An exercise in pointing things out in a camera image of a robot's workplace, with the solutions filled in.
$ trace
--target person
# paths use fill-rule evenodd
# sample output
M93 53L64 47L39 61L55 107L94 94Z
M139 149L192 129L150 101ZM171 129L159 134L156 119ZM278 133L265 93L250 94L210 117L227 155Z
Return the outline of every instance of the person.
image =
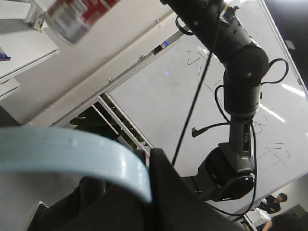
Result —
M301 231L299 218L295 214L282 214L271 218L265 225L257 227L258 231Z
M267 211L267 213L277 213L281 210L280 203L285 202L288 199L287 195L280 193L277 198L269 195L265 200L260 202L258 208Z

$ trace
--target red and white can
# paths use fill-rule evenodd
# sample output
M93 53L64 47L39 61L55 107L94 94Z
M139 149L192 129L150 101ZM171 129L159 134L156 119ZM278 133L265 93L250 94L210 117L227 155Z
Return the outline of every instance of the red and white can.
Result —
M45 12L45 19L61 37L76 43L119 1L57 0Z

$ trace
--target hand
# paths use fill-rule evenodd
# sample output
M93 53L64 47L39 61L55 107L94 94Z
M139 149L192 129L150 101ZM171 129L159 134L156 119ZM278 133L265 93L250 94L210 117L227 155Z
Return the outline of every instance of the hand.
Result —
M267 205L267 203L268 203L266 199L262 199L261 202L264 203L264 204L266 204L266 205Z
M263 227L262 231L268 231L271 227L273 227L273 222L269 220L266 222L265 226Z

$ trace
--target robotic arm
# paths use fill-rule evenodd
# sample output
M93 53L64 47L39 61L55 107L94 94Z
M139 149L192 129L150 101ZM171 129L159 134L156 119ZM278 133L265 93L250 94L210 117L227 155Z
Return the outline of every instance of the robotic arm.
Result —
M209 49L213 47L217 13L220 14L213 53L226 68L224 108L231 115L230 138L208 155L196 176L183 179L204 200L239 199L254 186L250 122L259 107L261 79L270 68L268 57L235 17L237 7L223 0L161 2L168 4Z

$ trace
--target fluorescent light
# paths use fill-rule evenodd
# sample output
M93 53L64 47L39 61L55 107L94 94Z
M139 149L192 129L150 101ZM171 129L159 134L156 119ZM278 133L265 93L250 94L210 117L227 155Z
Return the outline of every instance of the fluorescent light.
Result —
M277 115L276 113L274 113L273 111L271 111L270 109L268 109L267 107L263 106L262 104L260 104L260 108L264 109L265 111L267 111L269 114L271 114L272 116L276 117L277 119L279 119L281 122L285 122L284 119L282 119L279 115Z
M284 83L282 83L281 86L282 86L283 88L289 90L290 92L293 92L293 93L295 93L295 94L297 94L297 95L299 95L299 96L301 96L301 97L305 97L305 93L304 93L302 90L298 90L298 89L296 89L296 88L294 88L294 87L291 87L291 86L289 86L289 85L286 85L286 84L284 84Z

